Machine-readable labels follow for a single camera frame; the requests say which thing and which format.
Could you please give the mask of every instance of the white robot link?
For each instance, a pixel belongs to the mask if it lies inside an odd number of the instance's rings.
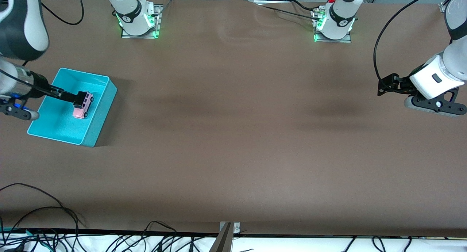
[[[148,16],[154,5],[146,0],[110,0],[120,25],[131,35],[145,34],[152,26]],[[19,119],[34,120],[38,112],[25,107],[28,99],[44,95],[80,105],[83,92],[71,94],[51,86],[41,74],[10,63],[2,57],[31,61],[49,47],[49,35],[40,0],[8,0],[0,11],[0,112]]]
[[[455,102],[459,87],[467,81],[467,0],[445,2],[451,44],[407,77],[395,73],[384,77],[378,84],[378,96],[387,92],[407,94],[407,108],[457,117],[467,112],[467,107]]]
[[[344,38],[355,22],[355,14],[363,0],[335,0],[312,11],[313,17],[320,18],[315,22],[315,29],[328,39]]]

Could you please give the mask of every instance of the pink toy car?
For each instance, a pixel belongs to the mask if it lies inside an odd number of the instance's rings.
[[[84,119],[87,117],[87,111],[89,110],[90,103],[94,101],[94,97],[91,93],[85,92],[85,97],[83,100],[83,104],[81,105],[74,105],[75,110],[73,110],[73,117],[77,119]]]

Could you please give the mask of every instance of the turquoise plastic container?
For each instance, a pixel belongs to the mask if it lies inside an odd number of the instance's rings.
[[[107,76],[61,68],[53,86],[77,94],[94,95],[85,119],[73,117],[73,104],[46,96],[39,107],[39,119],[33,121],[28,134],[69,144],[94,147],[109,112],[117,88]]]

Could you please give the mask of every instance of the brown table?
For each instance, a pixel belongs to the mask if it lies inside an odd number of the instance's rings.
[[[79,18],[77,0],[43,2]],[[1,185],[41,187],[92,229],[467,234],[467,117],[376,96],[373,45],[400,5],[364,4],[352,43],[335,44],[313,42],[306,19],[241,0],[176,0],[159,39],[120,39],[108,0],[84,3],[78,26],[44,13],[50,49],[28,67],[49,80],[60,67],[112,78],[98,145],[32,137],[28,122],[0,116]],[[436,5],[410,8],[384,34],[380,71],[408,74],[448,41]],[[53,204],[22,187],[0,194],[7,225]],[[53,211],[22,226],[73,224]]]

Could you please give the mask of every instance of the blue bin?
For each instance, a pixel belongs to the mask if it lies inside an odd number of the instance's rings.
[[[61,68],[53,86],[77,94],[94,95],[85,119],[73,117],[73,104],[46,96],[39,107],[39,119],[33,121],[28,134],[69,144],[94,147],[109,112],[117,88],[109,77]]]

